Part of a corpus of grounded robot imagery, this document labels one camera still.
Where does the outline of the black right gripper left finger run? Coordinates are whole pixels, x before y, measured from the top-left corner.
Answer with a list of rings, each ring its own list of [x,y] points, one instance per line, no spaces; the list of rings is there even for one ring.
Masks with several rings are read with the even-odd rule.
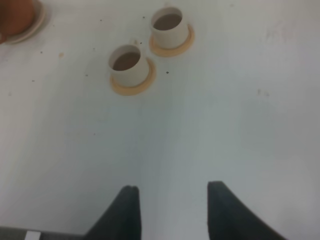
[[[140,193],[136,186],[123,187],[84,240],[140,240],[142,218]]]

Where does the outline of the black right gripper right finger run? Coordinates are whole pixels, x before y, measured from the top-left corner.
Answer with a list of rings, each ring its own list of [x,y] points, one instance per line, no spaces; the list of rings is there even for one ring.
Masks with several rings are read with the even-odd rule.
[[[207,184],[207,228],[211,240],[283,240],[222,181]]]

